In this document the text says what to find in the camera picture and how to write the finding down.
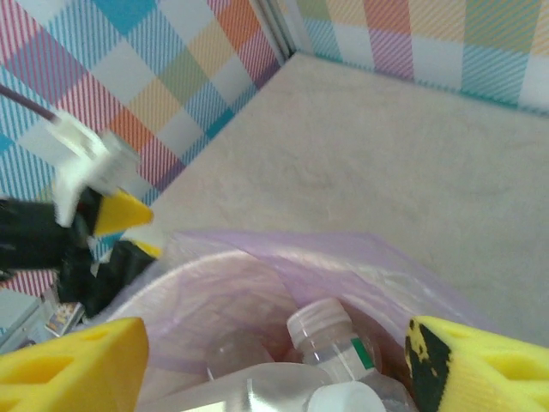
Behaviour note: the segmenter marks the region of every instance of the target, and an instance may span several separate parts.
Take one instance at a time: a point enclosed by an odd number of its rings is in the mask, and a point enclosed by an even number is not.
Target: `green label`
[[[355,337],[351,340],[351,343],[353,344],[354,350],[356,350],[357,355],[360,358],[360,361],[362,362],[362,365],[364,365],[364,368],[366,370],[372,369],[374,367],[374,362],[371,360],[370,355],[368,354],[368,351],[364,347],[364,344],[362,341]]]

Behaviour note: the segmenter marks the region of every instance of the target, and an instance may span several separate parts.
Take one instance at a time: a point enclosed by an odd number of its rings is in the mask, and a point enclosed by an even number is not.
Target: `clear plastic bottle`
[[[404,385],[374,367],[337,299],[319,300],[300,309],[288,319],[287,327],[306,365],[320,367],[334,382],[358,380],[369,385],[389,412],[417,410]]]
[[[224,412],[385,412],[367,385],[331,385],[328,374],[295,363],[249,367],[143,405],[136,412],[183,412],[217,405]]]
[[[267,349],[257,336],[246,330],[235,330],[221,336],[206,351],[206,369],[210,380],[270,362],[274,360]]]

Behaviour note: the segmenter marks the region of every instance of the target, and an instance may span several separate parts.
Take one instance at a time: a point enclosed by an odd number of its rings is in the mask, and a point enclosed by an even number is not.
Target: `plaid wallpaper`
[[[129,142],[151,204],[279,69],[268,35],[250,0],[0,0],[0,82]],[[0,97],[0,196],[47,199],[67,155]]]
[[[549,0],[278,0],[299,50],[549,112]]]

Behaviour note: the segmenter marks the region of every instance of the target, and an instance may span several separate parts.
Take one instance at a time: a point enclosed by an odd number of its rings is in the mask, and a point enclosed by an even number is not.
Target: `trash bin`
[[[330,296],[346,305],[355,325],[367,328],[371,317],[400,345],[418,314],[493,330],[449,285],[366,233],[175,233],[162,259],[93,324],[143,318],[146,403],[206,381],[206,347],[220,334],[250,330],[271,354],[282,353],[291,345],[288,317]]]

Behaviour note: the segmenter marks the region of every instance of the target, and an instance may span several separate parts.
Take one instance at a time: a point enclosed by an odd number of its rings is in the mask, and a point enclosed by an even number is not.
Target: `black marks on sponge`
[[[418,323],[417,323],[415,320],[410,319],[410,324],[409,324],[410,333],[409,333],[409,335],[413,335],[413,333],[416,332],[417,327],[418,327]],[[411,346],[411,345],[412,345],[412,342],[411,342],[411,341],[409,342],[409,338],[407,337],[407,338],[406,338],[406,345],[405,345],[406,353],[408,353],[409,350],[412,350],[412,346]],[[422,344],[419,344],[419,349],[418,349],[418,351],[419,351],[419,352],[418,352],[419,358],[420,358],[420,359],[423,359],[423,356],[422,356],[422,355],[423,355],[423,354],[426,355],[426,350],[425,350],[425,347],[424,347]]]
[[[412,352],[412,341],[410,340],[410,335],[412,335],[412,331],[415,330],[415,322],[413,319],[410,319],[410,323],[408,324],[408,327],[410,328],[410,331],[406,335],[406,340],[404,342],[404,354],[408,358],[409,354]]]
[[[419,326],[419,333],[423,336],[429,356],[425,358],[422,354],[415,353],[407,337],[406,351],[412,368],[413,391],[419,410],[437,412],[448,380],[450,349],[422,324]]]

